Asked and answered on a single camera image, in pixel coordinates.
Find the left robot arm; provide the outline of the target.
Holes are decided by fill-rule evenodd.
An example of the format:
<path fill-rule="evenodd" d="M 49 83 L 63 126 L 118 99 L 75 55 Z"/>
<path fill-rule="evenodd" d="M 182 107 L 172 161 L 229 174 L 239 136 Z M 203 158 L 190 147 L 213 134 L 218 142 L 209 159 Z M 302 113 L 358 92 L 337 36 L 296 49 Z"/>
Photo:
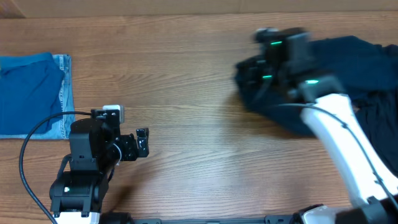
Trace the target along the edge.
<path fill-rule="evenodd" d="M 120 162 L 149 155 L 149 129 L 122 135 L 119 109 L 91 110 L 70 126 L 70 153 L 50 188 L 50 210 L 57 223 L 131 223 L 128 213 L 103 213 L 109 182 Z"/>

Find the dark navy t-shirt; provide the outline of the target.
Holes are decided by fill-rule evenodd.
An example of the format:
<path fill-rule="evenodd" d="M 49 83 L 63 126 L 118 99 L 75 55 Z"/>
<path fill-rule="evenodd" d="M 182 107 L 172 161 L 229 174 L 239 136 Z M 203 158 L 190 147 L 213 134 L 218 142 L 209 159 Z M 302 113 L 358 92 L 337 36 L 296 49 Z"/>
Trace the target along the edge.
<path fill-rule="evenodd" d="M 290 133 L 313 137 L 300 118 L 300 109 L 285 107 L 288 99 L 274 86 L 276 72 L 260 56 L 247 58 L 235 65 L 235 84 L 244 107 L 275 123 Z"/>

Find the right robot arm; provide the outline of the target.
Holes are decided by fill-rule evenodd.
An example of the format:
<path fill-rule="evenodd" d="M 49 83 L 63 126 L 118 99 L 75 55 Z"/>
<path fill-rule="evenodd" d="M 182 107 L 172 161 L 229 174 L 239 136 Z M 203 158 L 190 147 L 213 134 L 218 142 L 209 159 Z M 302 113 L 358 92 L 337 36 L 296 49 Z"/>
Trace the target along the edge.
<path fill-rule="evenodd" d="M 349 208 L 312 205 L 291 223 L 396 223 L 397 177 L 384 165 L 354 114 L 351 99 L 334 73 L 322 70 L 310 34 L 295 27 L 258 29 L 258 55 L 236 65 L 236 84 L 250 109 L 298 108 L 300 119 L 322 142 L 349 194 Z"/>

